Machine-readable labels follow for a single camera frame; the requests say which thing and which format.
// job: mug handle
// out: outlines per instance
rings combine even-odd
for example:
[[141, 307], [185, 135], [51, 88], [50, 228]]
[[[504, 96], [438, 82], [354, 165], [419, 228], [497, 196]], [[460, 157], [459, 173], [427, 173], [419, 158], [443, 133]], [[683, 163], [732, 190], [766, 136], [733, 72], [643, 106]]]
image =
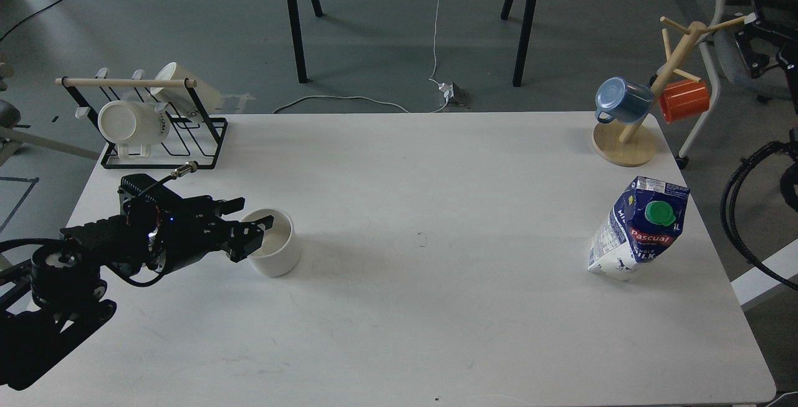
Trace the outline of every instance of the mug handle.
[[615, 117], [612, 117], [612, 115], [609, 115], [609, 114], [607, 114], [607, 117], [601, 117], [602, 112], [604, 112], [604, 111], [602, 111], [601, 109], [596, 109], [596, 120], [598, 120], [598, 122], [600, 122], [600, 123], [610, 123], [613, 120], [615, 120]]

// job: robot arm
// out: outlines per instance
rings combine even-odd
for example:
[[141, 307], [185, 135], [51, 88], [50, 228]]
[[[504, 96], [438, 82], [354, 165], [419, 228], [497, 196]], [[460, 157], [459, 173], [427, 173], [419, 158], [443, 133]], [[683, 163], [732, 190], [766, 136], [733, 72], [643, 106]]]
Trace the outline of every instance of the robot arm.
[[[239, 262], [259, 248], [271, 216], [245, 223], [223, 220], [224, 214], [243, 208], [243, 198], [183, 199], [163, 186], [192, 171], [196, 163], [160, 181], [144, 174], [123, 177], [122, 213], [63, 228], [62, 240], [0, 242], [0, 253], [40, 245], [31, 259], [0, 272], [0, 285], [14, 284], [0, 297], [0, 385], [26, 389], [112, 318], [117, 305], [103, 299], [107, 284], [100, 278], [101, 267], [148, 287], [211, 251], [225, 251]], [[131, 279], [145, 267], [156, 276], [148, 282]], [[10, 313], [28, 292], [39, 310]]]

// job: white table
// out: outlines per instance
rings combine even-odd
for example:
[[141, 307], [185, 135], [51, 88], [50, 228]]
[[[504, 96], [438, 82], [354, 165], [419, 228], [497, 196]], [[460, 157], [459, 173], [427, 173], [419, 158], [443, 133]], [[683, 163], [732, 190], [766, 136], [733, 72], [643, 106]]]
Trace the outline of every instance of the white table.
[[[291, 214], [304, 254], [266, 279], [212, 254], [154, 287], [106, 272], [113, 319], [4, 405], [557, 406], [767, 401], [775, 385], [690, 202], [634, 283], [590, 237], [659, 152], [619, 168], [591, 112], [230, 115], [183, 197]], [[70, 225], [118, 211], [99, 166]], [[151, 171], [160, 177], [164, 171]]]

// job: white cable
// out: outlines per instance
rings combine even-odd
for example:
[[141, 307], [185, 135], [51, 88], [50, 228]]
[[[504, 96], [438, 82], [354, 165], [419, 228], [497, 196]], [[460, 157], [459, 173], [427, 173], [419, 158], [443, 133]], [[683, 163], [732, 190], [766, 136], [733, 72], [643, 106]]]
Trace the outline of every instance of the white cable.
[[438, 88], [441, 88], [441, 83], [438, 83], [436, 80], [433, 80], [435, 77], [435, 72], [438, 70], [438, 55], [436, 51], [436, 43], [438, 37], [438, 13], [441, 10], [441, 0], [438, 0], [435, 4], [435, 30], [433, 33], [433, 58], [435, 60], [435, 65], [433, 66], [433, 73], [430, 74], [430, 77], [427, 80], [433, 82], [434, 84], [438, 85]]
[[281, 106], [280, 108], [275, 109], [274, 112], [272, 112], [272, 114], [277, 114], [277, 113], [281, 112], [283, 109], [286, 109], [286, 108], [289, 108], [291, 106], [294, 106], [297, 103], [302, 102], [304, 100], [310, 100], [310, 98], [335, 98], [336, 100], [368, 100], [368, 101], [374, 102], [374, 103], [385, 104], [385, 105], [388, 105], [388, 106], [394, 106], [396, 108], [401, 109], [404, 112], [407, 112], [407, 114], [410, 114], [410, 111], [408, 111], [407, 109], [402, 108], [402, 106], [399, 106], [396, 103], [381, 102], [379, 100], [374, 100], [374, 98], [363, 97], [363, 95], [352, 95], [351, 97], [341, 97], [341, 95], [306, 95], [305, 97], [299, 98], [298, 100], [294, 100], [291, 103], [285, 104], [285, 105]]
[[784, 396], [787, 396], [787, 395], [798, 395], [798, 391], [791, 391], [789, 393], [784, 393], [783, 395], [779, 396], [778, 398], [774, 399], [773, 401], [770, 401], [770, 404], [766, 405], [765, 407], [770, 407], [771, 405], [776, 404], [776, 402], [781, 401], [781, 398], [783, 398]]

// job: white mug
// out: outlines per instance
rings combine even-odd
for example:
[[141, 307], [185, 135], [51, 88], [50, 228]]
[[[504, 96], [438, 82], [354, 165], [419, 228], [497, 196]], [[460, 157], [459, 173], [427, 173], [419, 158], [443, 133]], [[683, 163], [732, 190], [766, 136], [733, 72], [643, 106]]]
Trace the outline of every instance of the white mug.
[[[213, 112], [214, 109], [222, 106], [222, 94], [210, 84], [205, 83], [196, 77], [191, 71], [177, 63], [169, 63], [160, 69], [155, 80], [196, 80], [197, 87], [194, 90], [205, 107], [206, 112]], [[179, 88], [152, 88], [150, 89], [152, 97], [156, 97], [161, 102], [171, 102], [177, 112], [188, 120], [194, 123], [202, 122], [202, 115], [200, 110], [197, 109], [194, 100], [188, 95], [185, 87]]]
[[[97, 126], [108, 142], [116, 143], [119, 157], [148, 158], [150, 145], [166, 139], [171, 123], [151, 104], [114, 100], [100, 110]], [[129, 146], [139, 146], [142, 150], [139, 155], [131, 156]]]
[[280, 277], [294, 270], [302, 250], [294, 231], [294, 221], [283, 211], [259, 209], [247, 214], [241, 221], [254, 222], [266, 216], [274, 216], [274, 222], [263, 233], [260, 248], [250, 254], [248, 260], [260, 274]]

